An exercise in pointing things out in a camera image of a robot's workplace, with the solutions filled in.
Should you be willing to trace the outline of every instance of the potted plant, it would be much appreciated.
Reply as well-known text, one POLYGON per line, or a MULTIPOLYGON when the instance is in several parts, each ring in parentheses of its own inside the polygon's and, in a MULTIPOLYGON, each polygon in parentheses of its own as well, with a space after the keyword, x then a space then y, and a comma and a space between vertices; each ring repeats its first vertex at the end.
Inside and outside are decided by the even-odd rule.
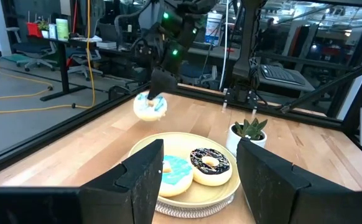
POLYGON ((42 35, 44 38, 48 38, 49 37, 49 22, 45 21, 45 20, 41 20, 37 26, 39 27, 39 30, 41 30, 42 35))
POLYGON ((226 139, 226 148, 236 156, 236 149, 242 137, 249 138, 251 142, 260 147, 264 147, 267 141, 267 134, 262 130, 268 120, 259 123, 255 118, 250 124, 248 120, 244 120, 243 124, 235 122, 228 130, 228 137, 226 139))

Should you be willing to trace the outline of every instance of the wooden table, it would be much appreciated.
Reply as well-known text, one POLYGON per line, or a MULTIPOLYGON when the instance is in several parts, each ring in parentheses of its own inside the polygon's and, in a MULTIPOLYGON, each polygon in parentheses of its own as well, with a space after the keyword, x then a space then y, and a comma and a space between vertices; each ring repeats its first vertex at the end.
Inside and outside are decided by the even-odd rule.
MULTIPOLYGON (((183 131, 225 145, 235 121, 251 119, 245 111, 181 96, 165 95, 169 109, 160 121, 140 121, 132 100, 84 125, 0 172, 0 186, 78 186, 106 172, 140 139, 155 133, 183 131)), ((266 149, 317 175, 353 190, 362 190, 362 152, 341 132, 268 119, 266 149)), ((207 218, 187 220, 155 213, 153 223, 254 223, 240 187, 234 202, 207 218)))

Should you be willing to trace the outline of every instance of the woven placemat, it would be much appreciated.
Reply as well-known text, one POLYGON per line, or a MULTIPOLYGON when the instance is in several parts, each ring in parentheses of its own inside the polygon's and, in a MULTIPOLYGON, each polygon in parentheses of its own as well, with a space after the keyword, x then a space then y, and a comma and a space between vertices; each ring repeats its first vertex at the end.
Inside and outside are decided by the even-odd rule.
POLYGON ((222 202, 204 208, 179 208, 157 201, 155 210, 178 218, 203 218, 221 211, 233 201, 233 198, 234 195, 231 195, 222 202))

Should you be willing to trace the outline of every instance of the yellow plate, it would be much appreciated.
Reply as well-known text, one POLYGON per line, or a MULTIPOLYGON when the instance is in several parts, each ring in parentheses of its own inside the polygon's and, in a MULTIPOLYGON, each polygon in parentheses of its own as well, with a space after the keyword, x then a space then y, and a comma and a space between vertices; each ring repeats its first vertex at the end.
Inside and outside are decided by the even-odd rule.
POLYGON ((189 133, 162 133, 154 134, 139 141, 130 151, 129 156, 141 150, 155 139, 164 140, 164 154, 179 156, 189 160, 192 150, 205 147, 215 149, 226 156, 232 165, 232 176, 227 183, 209 187, 192 182, 189 189, 177 196, 164 198, 159 196, 158 201, 182 208, 202 208, 219 203, 235 193, 239 187, 240 180, 235 157, 222 145, 210 139, 189 133))

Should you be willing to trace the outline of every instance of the metal pole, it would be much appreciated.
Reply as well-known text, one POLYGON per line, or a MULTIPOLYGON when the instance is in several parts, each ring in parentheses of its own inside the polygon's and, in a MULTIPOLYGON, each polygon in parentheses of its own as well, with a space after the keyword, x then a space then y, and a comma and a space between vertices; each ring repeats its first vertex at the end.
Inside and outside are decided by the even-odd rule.
POLYGON ((326 5, 326 6, 324 6, 324 7, 319 8, 319 9, 314 9, 314 10, 311 10, 311 11, 309 11, 309 12, 303 13, 303 14, 298 15, 298 16, 296 16, 296 17, 293 17, 293 18, 290 18, 290 19, 281 20, 281 21, 278 22, 278 24, 282 24, 282 23, 285 23, 285 22, 293 21, 293 20, 295 20, 295 19, 298 19, 298 18, 301 18, 301 17, 304 17, 304 16, 309 16, 309 15, 314 14, 314 13, 316 13, 316 12, 320 12, 320 11, 322 11, 322 10, 329 9, 329 8, 331 8, 331 7, 334 7, 334 5, 326 5))
POLYGON ((337 87, 338 85, 341 85, 343 83, 346 83, 354 78, 357 78, 359 76, 362 75, 362 65, 359 67, 356 67, 353 69, 352 72, 347 73, 346 75, 339 77, 337 79, 335 79, 334 81, 327 83, 323 86, 321 86, 320 88, 317 88, 316 90, 305 94, 303 97, 300 97, 298 99, 296 99, 295 101, 293 101, 292 103, 288 104, 288 105, 284 105, 281 106, 281 111, 283 113, 287 113, 288 111, 290 111, 291 109, 299 106, 302 103, 305 103, 309 100, 314 100, 316 98, 318 98, 320 95, 326 93, 329 90, 334 89, 335 87, 337 87))

